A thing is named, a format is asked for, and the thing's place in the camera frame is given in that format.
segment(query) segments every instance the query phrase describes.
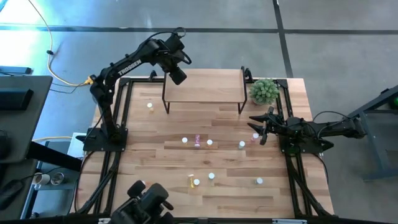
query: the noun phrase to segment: concrete floor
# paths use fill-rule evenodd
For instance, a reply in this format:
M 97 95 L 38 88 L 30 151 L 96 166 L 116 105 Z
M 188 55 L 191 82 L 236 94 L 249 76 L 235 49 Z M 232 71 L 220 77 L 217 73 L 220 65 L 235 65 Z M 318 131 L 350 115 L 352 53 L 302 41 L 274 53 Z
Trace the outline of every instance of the concrete floor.
M 53 26 L 276 29 L 272 0 L 204 1 L 34 1 Z M 279 0 L 285 29 L 398 29 L 395 0 Z M 25 1 L 9 1 L 0 22 L 42 24 Z M 136 50 L 149 32 L 53 32 L 57 56 L 52 68 L 70 82 Z M 2 65 L 46 69 L 49 35 L 41 31 L 0 31 Z M 286 77 L 278 34 L 188 33 L 182 39 L 190 68 L 239 68 L 255 77 Z M 349 113 L 398 83 L 398 35 L 286 35 L 293 76 L 304 78 L 312 113 Z M 148 75 L 143 65 L 131 75 Z M 56 90 L 69 90 L 53 86 Z M 88 87 L 72 95 L 50 92 L 35 138 L 71 136 L 91 124 L 95 104 Z M 324 114 L 318 121 L 339 119 Z M 325 153 L 330 193 L 337 215 L 398 223 L 398 179 L 363 182 L 374 169 L 366 139 L 332 138 Z

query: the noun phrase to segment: wooden shelf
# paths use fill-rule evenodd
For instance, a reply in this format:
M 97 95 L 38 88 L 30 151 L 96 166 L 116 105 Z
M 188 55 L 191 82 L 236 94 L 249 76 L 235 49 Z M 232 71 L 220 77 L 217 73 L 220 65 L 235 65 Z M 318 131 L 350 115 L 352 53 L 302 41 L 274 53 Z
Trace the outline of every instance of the wooden shelf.
M 192 103 L 243 103 L 241 69 L 186 69 L 187 79 L 176 85 L 167 75 L 164 100 Z

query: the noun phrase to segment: black desk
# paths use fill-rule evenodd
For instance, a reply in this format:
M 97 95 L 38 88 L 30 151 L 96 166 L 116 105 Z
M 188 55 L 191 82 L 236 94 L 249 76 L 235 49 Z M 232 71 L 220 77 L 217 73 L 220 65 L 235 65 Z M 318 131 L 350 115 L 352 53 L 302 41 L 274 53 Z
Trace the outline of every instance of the black desk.
M 1 88 L 30 88 L 33 95 L 25 111 L 0 111 L 0 129 L 7 131 L 11 153 L 0 159 L 0 186 L 36 172 L 37 161 L 80 171 L 81 160 L 32 142 L 40 114 L 50 90 L 50 76 L 0 77 Z M 20 219 L 32 178 L 24 180 L 24 188 L 12 204 L 0 212 L 0 220 Z

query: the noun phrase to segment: potted plant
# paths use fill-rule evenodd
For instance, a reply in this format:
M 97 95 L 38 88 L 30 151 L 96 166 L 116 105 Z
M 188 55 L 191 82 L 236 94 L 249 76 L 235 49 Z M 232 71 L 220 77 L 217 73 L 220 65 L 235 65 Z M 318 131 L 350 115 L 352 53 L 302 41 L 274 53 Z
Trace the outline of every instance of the potted plant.
M 257 105 L 272 104 L 278 94 L 278 87 L 270 78 L 260 79 L 250 87 L 250 97 Z

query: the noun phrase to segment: yellow cable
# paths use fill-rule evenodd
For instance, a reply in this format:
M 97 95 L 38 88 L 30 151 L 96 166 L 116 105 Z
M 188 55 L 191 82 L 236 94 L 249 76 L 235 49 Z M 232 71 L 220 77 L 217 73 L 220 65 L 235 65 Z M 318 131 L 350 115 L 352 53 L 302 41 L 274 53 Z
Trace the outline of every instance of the yellow cable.
M 45 19 L 43 18 L 43 16 L 42 16 L 41 13 L 39 12 L 39 10 L 37 10 L 37 8 L 35 7 L 35 5 L 34 5 L 30 0 L 28 0 L 28 1 L 29 1 L 29 3 L 33 6 L 33 8 L 36 10 L 36 12 L 39 14 L 39 16 L 42 18 L 42 20 L 43 20 L 45 26 L 47 27 L 47 30 L 49 31 L 50 40 L 51 40 L 51 42 L 50 42 L 50 51 L 52 52 L 52 33 L 51 33 L 51 31 L 50 31 L 49 25 L 47 25 L 47 22 L 45 21 Z M 51 67 L 50 67 L 50 54 L 48 54 L 48 55 L 49 55 L 49 56 L 48 56 L 48 58 L 47 58 L 47 68 L 48 68 L 49 72 L 50 72 L 56 79 L 60 80 L 61 82 L 65 83 L 65 84 L 67 84 L 67 85 L 70 85 L 70 86 L 83 86 L 83 85 L 89 84 L 89 82 L 90 82 L 89 80 L 86 80 L 86 81 L 84 82 L 84 84 L 82 85 L 82 84 L 70 83 L 70 82 L 68 82 L 68 81 L 63 80 L 62 78 L 60 78 L 58 75 L 56 75 L 56 74 L 51 70 Z
M 44 138 L 39 138 L 39 139 L 33 139 L 32 141 L 37 142 L 37 141 L 44 141 L 48 139 L 72 139 L 70 136 L 55 136 L 55 137 L 44 137 Z

